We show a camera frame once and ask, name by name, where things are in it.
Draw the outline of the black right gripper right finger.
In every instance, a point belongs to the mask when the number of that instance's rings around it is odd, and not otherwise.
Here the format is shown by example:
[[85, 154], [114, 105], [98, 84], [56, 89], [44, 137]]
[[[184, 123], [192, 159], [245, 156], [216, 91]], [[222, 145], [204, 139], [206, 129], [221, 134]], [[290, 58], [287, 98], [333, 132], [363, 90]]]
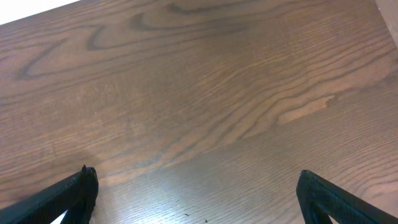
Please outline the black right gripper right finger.
[[302, 170], [296, 194], [306, 224], [397, 223], [397, 218], [309, 170]]

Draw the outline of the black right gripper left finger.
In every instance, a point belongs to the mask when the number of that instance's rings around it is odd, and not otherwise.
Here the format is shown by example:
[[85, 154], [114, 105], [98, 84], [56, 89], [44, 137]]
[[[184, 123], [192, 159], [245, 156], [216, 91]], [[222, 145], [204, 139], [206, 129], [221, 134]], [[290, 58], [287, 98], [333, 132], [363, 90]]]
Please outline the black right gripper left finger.
[[89, 224], [98, 192], [95, 169], [83, 166], [60, 182], [1, 209], [1, 223], [52, 223], [64, 215], [62, 223]]

